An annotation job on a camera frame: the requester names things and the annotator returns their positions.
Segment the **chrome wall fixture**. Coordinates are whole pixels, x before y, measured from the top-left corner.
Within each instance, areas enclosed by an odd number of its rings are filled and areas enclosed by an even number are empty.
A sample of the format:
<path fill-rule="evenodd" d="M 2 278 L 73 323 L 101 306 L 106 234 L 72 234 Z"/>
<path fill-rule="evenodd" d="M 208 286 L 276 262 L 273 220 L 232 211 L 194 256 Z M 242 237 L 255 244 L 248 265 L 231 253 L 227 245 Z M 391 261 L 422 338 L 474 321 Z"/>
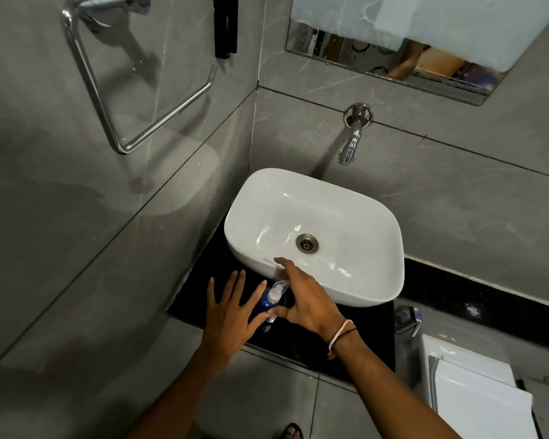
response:
<path fill-rule="evenodd" d="M 128 14 L 147 15 L 153 0 L 74 0 L 75 10 L 85 21 L 112 27 Z"/>

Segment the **person's left forearm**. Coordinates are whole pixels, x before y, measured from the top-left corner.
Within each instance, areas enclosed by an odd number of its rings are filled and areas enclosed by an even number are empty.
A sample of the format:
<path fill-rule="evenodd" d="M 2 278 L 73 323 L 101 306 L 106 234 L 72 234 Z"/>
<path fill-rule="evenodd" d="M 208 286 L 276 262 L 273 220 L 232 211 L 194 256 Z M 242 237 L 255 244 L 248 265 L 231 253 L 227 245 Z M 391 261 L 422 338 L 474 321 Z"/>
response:
<path fill-rule="evenodd" d="M 202 344 L 165 391 L 121 439 L 186 439 L 203 397 L 242 344 L 228 348 Z"/>

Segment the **pink and black wrist thread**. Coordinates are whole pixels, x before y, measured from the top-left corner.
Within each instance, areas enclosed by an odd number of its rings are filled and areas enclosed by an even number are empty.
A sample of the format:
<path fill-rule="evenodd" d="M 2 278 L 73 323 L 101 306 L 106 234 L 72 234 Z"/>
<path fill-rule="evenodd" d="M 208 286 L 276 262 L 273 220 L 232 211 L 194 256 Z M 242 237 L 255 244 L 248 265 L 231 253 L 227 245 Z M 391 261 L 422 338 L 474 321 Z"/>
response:
<path fill-rule="evenodd" d="M 337 332 L 334 334 L 334 336 L 328 343 L 327 359 L 329 361 L 333 360 L 336 357 L 335 350 L 334 350 L 336 343 L 343 337 L 347 336 L 348 334 L 356 330 L 357 328 L 351 319 L 346 319 L 343 322 L 343 324 L 340 326 L 340 328 L 337 330 Z"/>

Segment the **wall mirror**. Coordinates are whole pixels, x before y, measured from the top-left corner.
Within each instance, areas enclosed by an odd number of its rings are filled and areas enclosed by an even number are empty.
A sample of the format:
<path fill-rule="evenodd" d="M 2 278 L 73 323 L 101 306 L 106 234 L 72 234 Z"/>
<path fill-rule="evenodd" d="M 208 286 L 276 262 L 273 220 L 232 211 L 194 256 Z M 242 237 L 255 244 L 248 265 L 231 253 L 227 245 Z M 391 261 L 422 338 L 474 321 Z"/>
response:
<path fill-rule="evenodd" d="M 549 0 L 293 0 L 285 50 L 482 105 L 549 24 Z"/>

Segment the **black wall holder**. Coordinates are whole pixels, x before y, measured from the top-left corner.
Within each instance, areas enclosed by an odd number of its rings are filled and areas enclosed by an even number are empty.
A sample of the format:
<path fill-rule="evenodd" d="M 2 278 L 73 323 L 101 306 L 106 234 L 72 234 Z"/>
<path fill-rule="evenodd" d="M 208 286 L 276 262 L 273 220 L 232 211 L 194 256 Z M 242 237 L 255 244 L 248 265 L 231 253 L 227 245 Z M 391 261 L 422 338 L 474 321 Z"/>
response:
<path fill-rule="evenodd" d="M 213 0 L 216 58 L 229 59 L 238 49 L 239 0 Z"/>

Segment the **person's right hand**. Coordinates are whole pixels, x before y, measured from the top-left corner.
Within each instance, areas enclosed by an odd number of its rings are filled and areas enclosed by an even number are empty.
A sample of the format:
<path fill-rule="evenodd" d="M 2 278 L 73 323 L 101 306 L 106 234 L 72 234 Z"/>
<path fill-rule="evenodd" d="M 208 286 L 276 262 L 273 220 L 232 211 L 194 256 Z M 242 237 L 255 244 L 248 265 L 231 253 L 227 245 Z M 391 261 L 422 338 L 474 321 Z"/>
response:
<path fill-rule="evenodd" d="M 283 267 L 283 276 L 290 281 L 294 305 L 300 314 L 299 324 L 318 334 L 327 344 L 346 320 L 320 283 L 286 258 L 274 258 Z"/>

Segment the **white ceramic wash basin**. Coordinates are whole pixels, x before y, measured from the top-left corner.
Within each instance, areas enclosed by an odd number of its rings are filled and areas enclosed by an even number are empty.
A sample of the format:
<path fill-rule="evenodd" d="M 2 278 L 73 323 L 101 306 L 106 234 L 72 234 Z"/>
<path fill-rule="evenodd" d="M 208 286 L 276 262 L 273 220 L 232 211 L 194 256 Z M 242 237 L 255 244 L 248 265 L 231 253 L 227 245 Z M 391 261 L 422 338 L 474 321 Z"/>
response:
<path fill-rule="evenodd" d="M 293 171 L 267 168 L 248 177 L 224 224 L 234 256 L 265 279 L 280 280 L 287 258 L 337 303 L 372 307 L 394 300 L 404 284 L 404 251 L 394 214 L 379 201 Z M 316 253 L 295 240 L 311 234 Z"/>

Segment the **blue pump soap bottle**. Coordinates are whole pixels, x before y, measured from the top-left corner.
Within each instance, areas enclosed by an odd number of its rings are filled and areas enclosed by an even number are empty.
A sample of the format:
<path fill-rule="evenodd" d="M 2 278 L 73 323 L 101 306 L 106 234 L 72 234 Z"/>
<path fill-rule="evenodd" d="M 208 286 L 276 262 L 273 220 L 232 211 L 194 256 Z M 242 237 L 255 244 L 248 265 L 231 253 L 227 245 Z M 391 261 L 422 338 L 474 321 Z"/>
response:
<path fill-rule="evenodd" d="M 250 319 L 254 319 L 254 317 L 258 314 L 268 312 L 270 309 L 275 307 L 283 307 L 286 309 L 290 308 L 290 304 L 293 303 L 293 299 L 290 298 L 289 294 L 287 294 L 289 287 L 289 280 L 281 280 L 275 282 L 271 286 L 267 286 L 260 300 L 252 310 Z M 259 335 L 260 333 L 268 333 L 272 329 L 276 319 L 276 316 L 269 316 L 269 318 L 257 328 L 255 334 Z"/>

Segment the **person's left hand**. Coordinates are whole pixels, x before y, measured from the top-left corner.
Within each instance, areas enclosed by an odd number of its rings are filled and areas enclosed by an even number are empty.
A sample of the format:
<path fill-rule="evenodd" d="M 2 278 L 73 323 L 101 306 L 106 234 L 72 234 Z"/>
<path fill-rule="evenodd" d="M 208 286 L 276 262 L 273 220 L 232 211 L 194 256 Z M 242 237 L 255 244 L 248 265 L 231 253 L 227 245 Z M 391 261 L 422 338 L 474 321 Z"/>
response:
<path fill-rule="evenodd" d="M 229 276 L 216 311 L 208 311 L 208 287 L 206 290 L 206 323 L 200 350 L 218 370 L 227 367 L 231 358 L 252 337 L 248 332 L 248 320 L 266 289 L 266 281 L 260 282 L 253 294 L 239 309 L 232 308 L 232 291 L 235 279 Z"/>

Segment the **white toilet cistern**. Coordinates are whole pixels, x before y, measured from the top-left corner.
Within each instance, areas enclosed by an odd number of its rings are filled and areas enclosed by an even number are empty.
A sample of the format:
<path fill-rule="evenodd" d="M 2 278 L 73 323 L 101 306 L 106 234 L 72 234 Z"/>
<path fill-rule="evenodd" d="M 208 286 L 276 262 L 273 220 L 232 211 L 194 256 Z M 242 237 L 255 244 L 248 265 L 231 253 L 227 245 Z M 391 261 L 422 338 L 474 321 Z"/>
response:
<path fill-rule="evenodd" d="M 440 339 L 418 339 L 415 392 L 462 439 L 540 439 L 533 396 L 507 363 Z"/>

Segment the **chrome wall tap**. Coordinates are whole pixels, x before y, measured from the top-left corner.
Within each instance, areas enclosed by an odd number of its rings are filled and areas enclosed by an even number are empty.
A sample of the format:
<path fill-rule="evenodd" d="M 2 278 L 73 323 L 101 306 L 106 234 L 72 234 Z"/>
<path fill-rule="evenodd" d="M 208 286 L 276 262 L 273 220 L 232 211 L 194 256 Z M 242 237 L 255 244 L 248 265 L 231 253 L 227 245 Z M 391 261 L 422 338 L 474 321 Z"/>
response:
<path fill-rule="evenodd" d="M 373 123 L 373 111 L 365 103 L 354 103 L 344 111 L 343 118 L 350 135 L 338 153 L 338 164 L 348 166 L 355 160 L 362 132 Z"/>

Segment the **person's right forearm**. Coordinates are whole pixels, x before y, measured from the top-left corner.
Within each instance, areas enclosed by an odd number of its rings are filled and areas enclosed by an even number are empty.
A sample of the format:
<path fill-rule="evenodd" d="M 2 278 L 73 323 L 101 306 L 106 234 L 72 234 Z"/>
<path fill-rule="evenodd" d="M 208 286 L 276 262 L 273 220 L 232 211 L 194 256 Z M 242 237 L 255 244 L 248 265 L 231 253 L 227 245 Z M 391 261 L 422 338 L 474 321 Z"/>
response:
<path fill-rule="evenodd" d="M 461 439 L 368 348 L 358 330 L 334 350 L 382 439 Z"/>

